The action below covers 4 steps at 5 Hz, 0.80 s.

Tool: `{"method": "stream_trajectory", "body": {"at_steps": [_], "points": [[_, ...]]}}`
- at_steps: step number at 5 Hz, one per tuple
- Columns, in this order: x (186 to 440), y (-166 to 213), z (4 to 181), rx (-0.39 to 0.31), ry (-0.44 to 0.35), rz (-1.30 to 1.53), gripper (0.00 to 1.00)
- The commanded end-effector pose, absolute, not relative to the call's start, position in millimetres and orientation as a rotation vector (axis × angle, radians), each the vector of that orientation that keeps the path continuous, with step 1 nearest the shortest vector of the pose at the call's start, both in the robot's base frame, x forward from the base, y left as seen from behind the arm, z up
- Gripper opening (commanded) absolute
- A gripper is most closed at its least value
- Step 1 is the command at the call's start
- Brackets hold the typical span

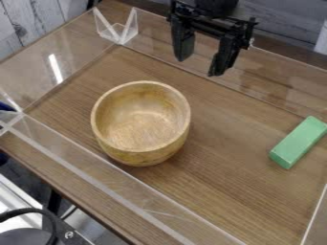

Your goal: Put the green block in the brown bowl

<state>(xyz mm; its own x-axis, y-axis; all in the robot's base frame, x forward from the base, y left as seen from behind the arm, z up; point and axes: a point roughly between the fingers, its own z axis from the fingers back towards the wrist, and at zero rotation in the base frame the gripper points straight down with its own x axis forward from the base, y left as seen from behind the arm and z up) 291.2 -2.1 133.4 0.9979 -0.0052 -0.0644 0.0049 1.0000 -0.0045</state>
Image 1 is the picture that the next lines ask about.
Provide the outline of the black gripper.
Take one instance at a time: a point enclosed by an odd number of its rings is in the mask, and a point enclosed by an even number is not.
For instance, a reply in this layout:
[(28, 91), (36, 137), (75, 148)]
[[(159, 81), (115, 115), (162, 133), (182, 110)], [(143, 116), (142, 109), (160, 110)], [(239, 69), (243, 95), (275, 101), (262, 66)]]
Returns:
[(240, 49), (252, 45), (256, 19), (235, 17), (239, 0), (170, 0), (167, 21), (171, 26), (172, 49), (176, 59), (183, 62), (194, 54), (195, 32), (220, 39), (208, 76), (222, 76), (234, 66)]

